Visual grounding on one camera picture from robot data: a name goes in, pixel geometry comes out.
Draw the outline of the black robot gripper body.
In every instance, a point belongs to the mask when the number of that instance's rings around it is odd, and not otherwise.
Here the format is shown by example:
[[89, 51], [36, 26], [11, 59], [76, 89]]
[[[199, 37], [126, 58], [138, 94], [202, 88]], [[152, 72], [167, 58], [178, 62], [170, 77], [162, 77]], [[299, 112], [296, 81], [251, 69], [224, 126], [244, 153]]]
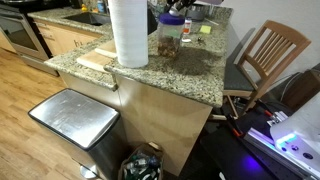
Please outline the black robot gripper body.
[[189, 7], [192, 5], [196, 0], [166, 0], [166, 5], [169, 7], [173, 5], [180, 5], [182, 7]]

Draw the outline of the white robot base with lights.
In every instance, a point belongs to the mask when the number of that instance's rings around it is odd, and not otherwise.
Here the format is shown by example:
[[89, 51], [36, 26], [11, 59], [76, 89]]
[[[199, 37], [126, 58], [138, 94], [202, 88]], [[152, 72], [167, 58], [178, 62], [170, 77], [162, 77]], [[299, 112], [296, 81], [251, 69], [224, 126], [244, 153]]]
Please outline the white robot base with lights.
[[244, 139], [307, 180], [320, 180], [320, 92], [291, 116], [278, 111], [269, 136], [250, 128]]

